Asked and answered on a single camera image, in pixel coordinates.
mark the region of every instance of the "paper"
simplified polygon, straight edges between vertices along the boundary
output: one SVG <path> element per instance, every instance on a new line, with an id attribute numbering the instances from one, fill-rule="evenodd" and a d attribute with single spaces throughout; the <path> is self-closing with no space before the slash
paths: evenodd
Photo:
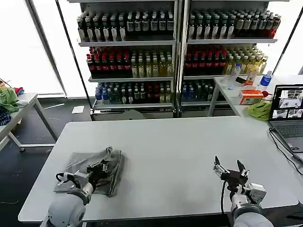
<path id="1" fill-rule="evenodd" d="M 75 106 L 72 110 L 72 113 L 73 114 L 80 114 L 80 113 L 83 113 L 83 110 L 84 110 L 84 106 L 83 105 L 79 105 L 79 106 Z"/>

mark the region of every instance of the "black cable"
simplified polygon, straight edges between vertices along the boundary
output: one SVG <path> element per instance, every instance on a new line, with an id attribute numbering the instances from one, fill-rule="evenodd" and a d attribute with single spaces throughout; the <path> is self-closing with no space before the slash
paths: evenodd
<path id="1" fill-rule="evenodd" d="M 221 192 L 221 213 L 222 213 L 222 214 L 224 214 L 224 209 L 223 209 L 223 197 L 224 197 L 225 185 L 226 185 L 226 181 L 223 182 L 222 192 Z"/>
<path id="2" fill-rule="evenodd" d="M 298 167 L 295 165 L 295 163 L 294 163 L 292 160 L 290 160 L 290 159 L 287 157 L 287 155 L 286 155 L 286 154 L 279 148 L 279 146 L 277 145 L 277 143 L 276 143 L 274 137 L 279 141 L 280 144 L 283 145 L 283 147 L 286 148 L 286 146 L 285 146 L 285 145 L 284 145 L 284 144 L 275 136 L 275 134 L 273 133 L 273 129 L 269 129 L 269 135 L 270 135 L 271 138 L 273 139 L 273 141 L 274 141 L 274 143 L 275 143 L 275 145 L 276 145 L 276 148 L 284 155 L 284 157 L 285 157 L 289 162 L 291 162 L 291 163 L 294 165 L 296 171 L 297 171 L 301 176 L 303 176 L 303 174 L 300 172 L 300 170 L 299 170 Z"/>
<path id="3" fill-rule="evenodd" d="M 2 80 L 1 78 L 0 78 L 0 80 L 3 82 L 3 83 L 6 83 L 7 85 L 9 85 L 7 82 L 5 82 L 4 80 Z"/>

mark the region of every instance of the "small box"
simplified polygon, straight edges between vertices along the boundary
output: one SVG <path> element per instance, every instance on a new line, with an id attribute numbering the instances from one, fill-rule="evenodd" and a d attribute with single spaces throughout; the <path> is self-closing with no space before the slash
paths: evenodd
<path id="1" fill-rule="evenodd" d="M 263 94 L 259 90 L 242 90 L 240 92 L 240 105 L 251 105 L 260 102 Z"/>

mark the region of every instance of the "laptop keyboard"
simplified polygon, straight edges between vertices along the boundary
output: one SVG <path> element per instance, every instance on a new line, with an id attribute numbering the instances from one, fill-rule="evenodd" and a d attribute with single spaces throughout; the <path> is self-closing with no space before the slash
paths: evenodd
<path id="1" fill-rule="evenodd" d="M 279 125 L 276 128 L 285 138 L 303 137 L 303 124 Z"/>

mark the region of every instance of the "floor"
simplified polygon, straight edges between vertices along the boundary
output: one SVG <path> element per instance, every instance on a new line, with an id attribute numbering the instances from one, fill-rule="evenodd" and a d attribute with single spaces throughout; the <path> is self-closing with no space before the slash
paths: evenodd
<path id="1" fill-rule="evenodd" d="M 60 134 L 68 122 L 90 121 L 87 100 L 63 100 L 64 105 L 46 109 L 55 131 Z M 43 108 L 57 105 L 49 100 L 40 101 Z M 72 114 L 74 106 L 84 105 L 83 113 Z M 43 125 L 34 109 L 22 119 L 13 131 L 21 143 L 54 143 L 53 138 Z M 23 224 L 18 214 L 42 169 L 51 148 L 26 148 L 20 153 L 18 148 L 8 142 L 0 151 L 0 217 L 1 226 L 38 227 L 39 224 Z"/>

